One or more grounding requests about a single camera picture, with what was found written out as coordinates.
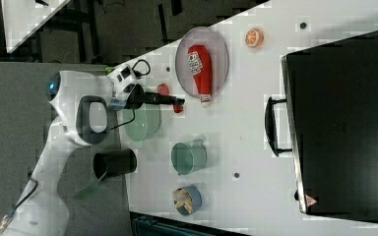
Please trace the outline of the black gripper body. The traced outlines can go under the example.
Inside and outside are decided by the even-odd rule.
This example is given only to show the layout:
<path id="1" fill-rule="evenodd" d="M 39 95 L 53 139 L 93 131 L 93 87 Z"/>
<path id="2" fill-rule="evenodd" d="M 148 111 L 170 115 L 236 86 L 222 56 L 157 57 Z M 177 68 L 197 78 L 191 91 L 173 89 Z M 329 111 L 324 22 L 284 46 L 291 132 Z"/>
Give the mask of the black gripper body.
<path id="1" fill-rule="evenodd" d="M 158 104 L 158 95 L 154 92 L 144 91 L 140 85 L 135 85 L 127 99 L 127 109 L 139 109 L 144 103 Z"/>

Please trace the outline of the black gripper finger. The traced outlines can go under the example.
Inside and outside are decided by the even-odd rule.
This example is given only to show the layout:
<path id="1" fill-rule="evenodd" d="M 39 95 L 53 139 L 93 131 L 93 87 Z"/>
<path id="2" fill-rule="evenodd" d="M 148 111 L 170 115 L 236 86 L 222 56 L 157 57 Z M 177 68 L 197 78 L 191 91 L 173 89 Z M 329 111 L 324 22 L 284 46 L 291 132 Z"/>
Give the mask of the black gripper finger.
<path id="1" fill-rule="evenodd" d="M 185 103 L 185 99 L 178 98 L 176 96 L 171 96 L 171 95 L 161 95 L 159 97 L 159 103 L 164 104 L 164 105 L 183 106 Z"/>

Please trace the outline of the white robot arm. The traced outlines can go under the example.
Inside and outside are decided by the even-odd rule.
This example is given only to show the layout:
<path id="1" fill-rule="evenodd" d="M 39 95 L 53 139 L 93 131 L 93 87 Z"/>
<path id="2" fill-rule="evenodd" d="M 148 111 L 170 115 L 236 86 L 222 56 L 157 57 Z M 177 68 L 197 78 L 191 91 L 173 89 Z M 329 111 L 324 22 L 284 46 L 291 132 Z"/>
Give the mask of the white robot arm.
<path id="1" fill-rule="evenodd" d="M 0 236 L 64 236 L 69 210 L 58 194 L 58 183 L 68 157 L 78 148 L 102 143 L 111 128 L 93 115 L 136 110 L 143 104 L 177 105 L 185 100 L 146 91 L 132 67 L 122 64 L 105 75 L 60 71 L 46 88 L 56 117 L 29 181 L 15 206 L 0 220 Z"/>

